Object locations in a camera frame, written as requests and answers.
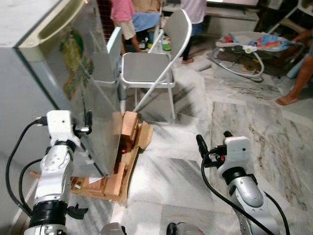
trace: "black cable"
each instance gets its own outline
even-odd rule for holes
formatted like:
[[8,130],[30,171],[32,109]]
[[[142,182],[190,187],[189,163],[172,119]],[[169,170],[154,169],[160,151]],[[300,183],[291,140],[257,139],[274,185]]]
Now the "black cable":
[[280,207],[280,205],[275,201],[274,198],[272,198],[267,192],[264,192],[266,197],[268,197],[273,203],[274,205],[277,207],[280,215],[282,216],[283,218],[283,221],[284,221],[284,226],[285,226],[285,230],[286,230],[286,235],[290,235],[290,231],[289,231],[289,225],[288,225],[288,221],[287,221],[287,218],[282,210],[282,208]]
[[29,211],[23,206],[23,204],[16,198],[16,196],[14,195],[13,191],[12,191],[12,188],[11,188],[11,184],[10,184],[10,165],[11,165],[11,162],[12,162],[12,159],[13,159],[13,156],[14,154],[16,153],[16,150],[18,149],[25,133],[27,132],[27,130],[34,124],[37,124],[37,123],[41,123],[39,120],[35,120],[35,121],[32,121],[30,124],[28,124],[24,130],[22,131],[17,143],[15,144],[15,147],[12,151],[12,153],[10,154],[10,157],[6,163],[6,168],[5,168],[5,183],[6,183],[6,188],[8,190],[8,193],[10,195],[10,197],[12,198],[12,200],[14,201],[14,203],[16,205],[18,205],[29,217],[31,217],[31,214],[29,213]]
[[225,198],[224,196],[222,196],[221,194],[219,194],[209,183],[209,181],[207,180],[207,177],[205,175],[205,171],[204,171],[204,162],[206,160],[206,158],[209,157],[209,154],[207,154],[203,159],[202,159],[202,163],[201,163],[201,174],[203,177],[203,180],[205,182],[205,184],[207,185],[207,187],[217,196],[219,197],[221,200],[223,200],[224,202],[226,202],[227,204],[229,204],[232,208],[234,208],[235,210],[239,211],[242,215],[244,215],[245,217],[247,217],[249,220],[251,220],[253,223],[255,223],[257,226],[259,226],[262,230],[264,230],[267,234],[269,235],[275,235],[273,232],[271,232],[267,227],[265,227],[263,224],[261,224],[258,220],[256,220],[254,217],[252,217],[249,213],[245,212],[243,209],[241,209],[240,207],[238,207],[236,204],[232,203],[231,201],[229,201],[227,198]]
[[21,174],[20,174],[20,179],[19,179],[19,195],[20,195],[20,199],[21,199],[21,202],[23,204],[23,206],[29,211],[30,214],[32,214],[32,209],[28,206],[28,204],[26,203],[25,201],[25,198],[24,198],[24,195],[23,195],[23,176],[25,174],[25,171],[33,164],[35,163],[38,163],[42,160],[42,158],[40,159],[37,159],[37,160],[34,160],[32,162],[30,162],[29,164],[27,164],[23,170],[21,171]]

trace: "cable connector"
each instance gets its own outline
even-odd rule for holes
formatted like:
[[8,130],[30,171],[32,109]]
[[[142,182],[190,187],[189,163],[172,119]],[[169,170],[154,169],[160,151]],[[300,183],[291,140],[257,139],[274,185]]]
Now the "cable connector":
[[214,153],[216,155],[219,155],[219,156],[227,155],[227,146],[226,145],[218,145],[217,147],[212,148],[210,150],[210,154],[214,154]]
[[46,116],[37,117],[36,121],[38,123],[37,126],[48,126],[48,121],[47,121],[47,117]]

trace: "marble floor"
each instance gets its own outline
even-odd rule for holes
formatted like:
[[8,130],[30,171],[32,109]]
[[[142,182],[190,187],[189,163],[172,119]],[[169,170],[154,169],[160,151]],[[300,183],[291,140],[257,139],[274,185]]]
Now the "marble floor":
[[[264,74],[262,83],[229,73],[206,58],[212,45],[192,49],[195,62],[177,62],[173,89],[176,119],[171,119],[167,90],[156,89],[139,111],[154,128],[151,144],[139,153],[128,201],[122,204],[75,198],[89,206],[82,223],[96,234],[105,223],[120,222],[129,235],[164,235],[170,222],[189,222],[206,235],[239,235],[232,208],[213,195],[201,178],[196,135],[208,146],[222,144],[223,132],[251,141],[249,173],[284,210],[291,234],[313,234],[313,94],[282,107],[275,99],[288,92],[292,80]],[[143,97],[146,89],[139,90]],[[127,107],[134,107],[128,90]],[[210,169],[211,184],[226,195],[224,181]],[[286,234],[282,219],[269,204]]]

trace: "chair backrest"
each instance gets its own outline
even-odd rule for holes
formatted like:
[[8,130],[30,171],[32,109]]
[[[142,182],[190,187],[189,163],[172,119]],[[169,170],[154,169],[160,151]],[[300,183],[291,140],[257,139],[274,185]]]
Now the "chair backrest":
[[298,9],[310,16],[313,16],[312,0],[299,0]]
[[122,30],[116,27],[110,36],[107,44],[107,50],[110,58],[112,71],[116,69],[116,64],[121,54],[122,47]]
[[171,60],[180,56],[185,50],[190,36],[192,25],[186,12],[182,9],[175,11],[167,20],[164,32],[171,40]]

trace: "baby bouncer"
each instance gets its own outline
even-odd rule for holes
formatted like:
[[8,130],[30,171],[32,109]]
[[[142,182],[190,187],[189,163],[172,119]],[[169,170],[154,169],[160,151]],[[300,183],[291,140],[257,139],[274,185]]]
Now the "baby bouncer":
[[[209,57],[216,64],[234,74],[249,78],[254,82],[261,82],[263,80],[261,75],[264,72],[265,66],[258,52],[266,52],[266,54],[268,54],[270,57],[271,53],[284,51],[293,45],[301,45],[301,43],[295,43],[285,38],[267,33],[233,32],[223,36],[216,42],[217,48],[210,54]],[[225,64],[222,60],[217,58],[217,54],[225,50],[230,50],[238,54],[238,57],[234,62]],[[236,61],[238,61],[243,54],[248,55],[251,60],[257,61],[260,64],[260,69],[253,69],[247,73],[241,73],[232,69],[236,64]]]

